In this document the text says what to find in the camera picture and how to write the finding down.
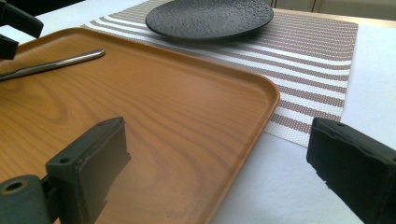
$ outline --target white table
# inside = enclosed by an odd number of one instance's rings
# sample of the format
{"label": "white table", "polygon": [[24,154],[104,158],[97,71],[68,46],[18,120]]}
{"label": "white table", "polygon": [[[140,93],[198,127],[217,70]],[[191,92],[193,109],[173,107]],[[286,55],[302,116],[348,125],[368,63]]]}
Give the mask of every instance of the white table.
{"label": "white table", "polygon": [[[86,0],[38,16],[45,24],[42,35],[142,2]],[[396,148],[396,22],[344,19],[360,26],[341,121]],[[33,40],[7,26],[0,27],[0,33],[20,43]],[[361,223],[316,175],[305,155],[306,148],[264,133],[214,223]]]}

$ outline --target black plate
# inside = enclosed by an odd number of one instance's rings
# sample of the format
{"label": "black plate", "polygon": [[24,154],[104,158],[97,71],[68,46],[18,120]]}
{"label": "black plate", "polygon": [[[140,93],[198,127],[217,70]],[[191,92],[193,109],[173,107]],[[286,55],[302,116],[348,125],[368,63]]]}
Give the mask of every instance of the black plate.
{"label": "black plate", "polygon": [[263,0],[175,0],[151,10],[146,25],[160,35],[206,40],[254,31],[273,17]]}

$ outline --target black plastic bracket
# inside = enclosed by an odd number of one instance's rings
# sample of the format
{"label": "black plastic bracket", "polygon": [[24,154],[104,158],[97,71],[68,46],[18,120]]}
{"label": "black plastic bracket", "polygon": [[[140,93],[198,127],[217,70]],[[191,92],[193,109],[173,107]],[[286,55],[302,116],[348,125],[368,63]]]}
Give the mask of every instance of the black plastic bracket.
{"label": "black plastic bracket", "polygon": [[47,162],[42,180],[23,175],[0,184],[0,222],[92,224],[130,159],[123,118],[97,123]]}
{"label": "black plastic bracket", "polygon": [[306,158],[364,223],[396,223],[395,150],[343,123],[315,118]]}
{"label": "black plastic bracket", "polygon": [[[0,0],[0,23],[10,25],[35,38],[39,38],[44,24],[26,12]],[[0,59],[14,59],[18,42],[0,35]]]}

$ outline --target placemat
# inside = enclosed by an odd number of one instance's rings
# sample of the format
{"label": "placemat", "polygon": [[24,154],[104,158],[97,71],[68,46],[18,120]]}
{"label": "placemat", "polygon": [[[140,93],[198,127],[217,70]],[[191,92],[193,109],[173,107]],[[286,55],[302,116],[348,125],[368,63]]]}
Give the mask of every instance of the placemat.
{"label": "placemat", "polygon": [[307,147],[313,117],[339,121],[358,24],[276,12],[260,31],[216,43],[179,43],[150,31],[146,15],[167,0],[90,21],[82,27],[245,69],[279,87],[265,131]]}

